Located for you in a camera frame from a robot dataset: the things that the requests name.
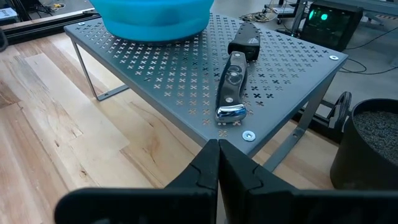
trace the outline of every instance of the knife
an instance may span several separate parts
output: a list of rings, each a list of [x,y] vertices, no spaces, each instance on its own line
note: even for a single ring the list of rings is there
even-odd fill
[[[229,58],[221,74],[216,98],[216,121],[233,123],[247,115],[242,94],[248,79],[247,61],[257,60],[260,35],[256,26],[244,22],[228,45]]]

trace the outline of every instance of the table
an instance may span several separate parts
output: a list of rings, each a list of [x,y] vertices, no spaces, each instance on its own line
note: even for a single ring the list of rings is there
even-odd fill
[[[179,44],[148,46],[110,34],[102,19],[65,27],[97,100],[131,88],[200,146],[227,139],[253,157],[308,102],[297,128],[264,167],[274,170],[303,136],[336,72],[347,55],[263,29],[259,59],[248,64],[243,103],[248,116],[233,124],[215,122],[215,96],[227,46],[240,23],[211,14],[208,27]],[[98,96],[77,45],[125,85]],[[246,141],[252,131],[253,141]]]

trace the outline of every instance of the blue plastic bowl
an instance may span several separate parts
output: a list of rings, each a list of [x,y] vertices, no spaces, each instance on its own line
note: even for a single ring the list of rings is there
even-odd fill
[[[206,28],[214,0],[90,0],[115,36],[142,42],[184,39]]]

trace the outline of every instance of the gravel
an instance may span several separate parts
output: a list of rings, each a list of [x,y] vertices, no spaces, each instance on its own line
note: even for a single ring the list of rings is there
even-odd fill
[[[354,116],[358,132],[382,157],[398,166],[398,114],[363,112]]]

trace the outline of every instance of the black pot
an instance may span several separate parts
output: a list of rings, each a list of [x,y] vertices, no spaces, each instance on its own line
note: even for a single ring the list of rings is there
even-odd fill
[[[357,130],[353,117],[365,111],[398,114],[398,100],[371,99],[354,107],[330,169],[331,182],[336,189],[397,190],[398,166],[377,153]]]

